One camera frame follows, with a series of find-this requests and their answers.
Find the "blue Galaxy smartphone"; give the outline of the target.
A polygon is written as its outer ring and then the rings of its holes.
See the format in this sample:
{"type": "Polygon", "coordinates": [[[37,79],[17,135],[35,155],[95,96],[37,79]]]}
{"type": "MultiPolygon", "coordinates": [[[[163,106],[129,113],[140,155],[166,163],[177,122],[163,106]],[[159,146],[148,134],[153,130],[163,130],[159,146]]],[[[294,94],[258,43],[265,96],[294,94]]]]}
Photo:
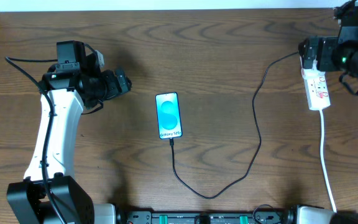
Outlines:
{"type": "Polygon", "coordinates": [[[158,136],[160,139],[180,138],[183,135],[178,93],[162,93],[155,96],[158,136]]]}

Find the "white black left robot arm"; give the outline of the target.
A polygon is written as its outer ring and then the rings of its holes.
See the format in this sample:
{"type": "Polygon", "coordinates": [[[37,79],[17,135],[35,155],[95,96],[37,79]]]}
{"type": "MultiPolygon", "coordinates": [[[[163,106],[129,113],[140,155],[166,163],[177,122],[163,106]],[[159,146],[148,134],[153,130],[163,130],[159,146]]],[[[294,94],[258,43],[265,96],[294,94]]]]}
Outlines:
{"type": "Polygon", "coordinates": [[[103,70],[104,57],[91,46],[57,43],[57,58],[34,84],[42,115],[32,160],[22,181],[7,188],[19,223],[117,223],[110,203],[95,204],[75,180],[74,153],[80,118],[101,110],[104,101],[129,92],[132,82],[120,68],[103,70]]]}

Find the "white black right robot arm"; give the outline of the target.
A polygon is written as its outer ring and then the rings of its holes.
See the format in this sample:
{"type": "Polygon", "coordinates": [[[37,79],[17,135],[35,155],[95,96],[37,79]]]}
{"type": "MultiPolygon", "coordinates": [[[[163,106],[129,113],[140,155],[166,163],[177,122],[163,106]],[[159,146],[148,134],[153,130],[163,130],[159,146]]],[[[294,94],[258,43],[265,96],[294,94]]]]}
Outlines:
{"type": "MultiPolygon", "coordinates": [[[[334,8],[340,26],[336,37],[311,36],[301,42],[298,52],[308,107],[321,113],[330,106],[325,74],[341,72],[339,82],[358,96],[358,2],[348,1],[334,8]]],[[[286,211],[283,223],[358,223],[358,214],[296,205],[286,211]]]]}

